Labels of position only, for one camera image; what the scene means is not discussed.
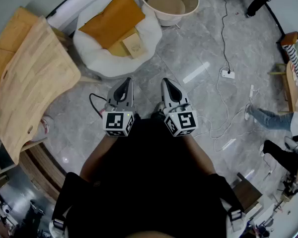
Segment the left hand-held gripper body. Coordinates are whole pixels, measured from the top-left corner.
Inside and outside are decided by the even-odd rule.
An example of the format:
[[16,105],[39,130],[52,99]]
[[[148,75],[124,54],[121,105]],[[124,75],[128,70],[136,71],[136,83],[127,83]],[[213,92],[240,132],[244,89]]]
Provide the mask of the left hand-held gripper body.
[[127,137],[135,122],[133,101],[107,101],[102,113],[103,130],[108,136]]

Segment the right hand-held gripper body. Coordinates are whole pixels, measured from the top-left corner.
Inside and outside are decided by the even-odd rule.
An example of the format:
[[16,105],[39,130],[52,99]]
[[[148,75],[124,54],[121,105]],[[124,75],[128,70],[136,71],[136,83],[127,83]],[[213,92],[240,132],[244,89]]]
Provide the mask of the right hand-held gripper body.
[[173,137],[191,134],[198,128],[197,112],[190,103],[165,108],[164,123]]

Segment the white round cushion seat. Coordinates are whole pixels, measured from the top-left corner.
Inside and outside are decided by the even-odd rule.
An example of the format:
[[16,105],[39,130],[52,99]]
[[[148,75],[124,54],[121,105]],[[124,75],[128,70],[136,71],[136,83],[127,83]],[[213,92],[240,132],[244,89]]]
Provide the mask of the white round cushion seat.
[[95,0],[77,18],[77,26],[73,37],[74,46],[85,66],[102,78],[121,78],[130,75],[147,60],[154,56],[156,46],[162,38],[161,26],[155,12],[148,6],[142,6],[145,19],[136,25],[139,37],[146,52],[133,59],[118,57],[101,47],[91,36],[79,31],[87,21],[100,13],[112,0]]

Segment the beige hardcover book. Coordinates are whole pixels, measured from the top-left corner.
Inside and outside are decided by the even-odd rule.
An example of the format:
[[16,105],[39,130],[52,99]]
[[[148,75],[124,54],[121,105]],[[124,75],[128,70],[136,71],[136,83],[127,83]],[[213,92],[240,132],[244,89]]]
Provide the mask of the beige hardcover book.
[[138,33],[130,35],[129,37],[123,39],[122,42],[129,51],[131,57],[134,59],[142,56],[146,52],[145,46]]

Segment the person's right forearm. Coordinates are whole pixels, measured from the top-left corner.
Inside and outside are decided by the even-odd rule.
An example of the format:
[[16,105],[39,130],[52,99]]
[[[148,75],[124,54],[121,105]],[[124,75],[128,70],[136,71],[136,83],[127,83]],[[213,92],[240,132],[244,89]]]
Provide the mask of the person's right forearm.
[[196,140],[191,135],[186,135],[183,137],[184,143],[188,149],[188,152],[195,160],[199,169],[205,175],[215,174],[215,167],[210,157],[205,153],[205,151],[199,146]]

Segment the person's left forearm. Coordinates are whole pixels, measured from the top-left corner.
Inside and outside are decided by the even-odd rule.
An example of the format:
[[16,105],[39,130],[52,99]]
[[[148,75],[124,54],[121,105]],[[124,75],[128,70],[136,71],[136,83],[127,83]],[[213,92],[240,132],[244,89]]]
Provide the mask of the person's left forearm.
[[85,161],[79,176],[87,182],[94,180],[102,157],[111,149],[118,137],[105,135]]

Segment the round mustard seat cushion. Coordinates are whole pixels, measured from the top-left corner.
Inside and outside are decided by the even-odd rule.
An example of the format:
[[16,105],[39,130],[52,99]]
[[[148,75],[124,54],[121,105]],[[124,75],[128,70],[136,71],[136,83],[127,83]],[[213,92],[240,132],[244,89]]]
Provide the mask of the round mustard seat cushion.
[[130,56],[129,50],[126,48],[123,40],[128,38],[129,36],[137,33],[138,31],[135,27],[131,28],[128,32],[126,32],[123,36],[121,36],[111,47],[108,48],[108,51],[113,56],[118,57],[128,57]]

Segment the person's black clothing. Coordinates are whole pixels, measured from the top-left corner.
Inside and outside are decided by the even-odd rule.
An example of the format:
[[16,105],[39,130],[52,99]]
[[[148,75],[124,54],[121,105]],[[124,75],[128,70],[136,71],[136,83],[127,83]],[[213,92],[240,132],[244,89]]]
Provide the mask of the person's black clothing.
[[[199,169],[183,137],[162,120],[136,118],[92,182],[68,173],[52,215],[66,223],[66,238],[237,236],[241,203],[224,177]],[[231,222],[228,212],[238,209],[242,218]]]

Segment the white and red bucket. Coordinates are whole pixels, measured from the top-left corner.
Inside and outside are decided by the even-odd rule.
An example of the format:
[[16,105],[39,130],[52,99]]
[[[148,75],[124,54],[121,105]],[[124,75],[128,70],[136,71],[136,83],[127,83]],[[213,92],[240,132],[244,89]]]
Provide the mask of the white and red bucket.
[[54,129],[54,125],[54,120],[51,116],[43,116],[31,141],[35,142],[47,138]]

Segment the orange square cushion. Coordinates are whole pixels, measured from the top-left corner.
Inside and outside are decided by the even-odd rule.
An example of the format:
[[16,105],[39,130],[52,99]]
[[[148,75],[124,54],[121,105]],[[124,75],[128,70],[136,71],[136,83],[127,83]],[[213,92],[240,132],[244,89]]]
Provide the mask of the orange square cushion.
[[124,34],[145,19],[134,0],[112,0],[104,10],[79,28],[103,48],[110,48]]

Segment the light wooden table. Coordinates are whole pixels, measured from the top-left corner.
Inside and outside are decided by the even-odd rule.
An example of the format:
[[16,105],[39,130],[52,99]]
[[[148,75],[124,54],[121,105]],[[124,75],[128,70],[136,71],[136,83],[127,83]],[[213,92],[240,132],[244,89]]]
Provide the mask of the light wooden table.
[[15,164],[47,107],[80,77],[47,20],[40,17],[0,79],[0,140]]

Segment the round wooden platform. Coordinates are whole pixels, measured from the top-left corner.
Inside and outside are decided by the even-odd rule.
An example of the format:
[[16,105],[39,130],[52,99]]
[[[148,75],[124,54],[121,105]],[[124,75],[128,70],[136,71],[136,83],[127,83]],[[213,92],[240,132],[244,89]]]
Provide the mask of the round wooden platform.
[[22,151],[19,156],[19,166],[37,190],[55,204],[67,172],[55,160],[44,143]]

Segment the wooden side chair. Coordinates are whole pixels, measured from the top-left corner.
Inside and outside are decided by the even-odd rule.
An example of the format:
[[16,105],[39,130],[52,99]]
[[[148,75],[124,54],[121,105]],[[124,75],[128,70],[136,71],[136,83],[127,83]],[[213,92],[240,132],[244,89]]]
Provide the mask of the wooden side chair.
[[289,61],[275,64],[275,70],[269,72],[271,76],[280,76],[284,85],[284,98],[288,103],[288,110],[280,110],[279,114],[298,112],[298,77],[295,67]]

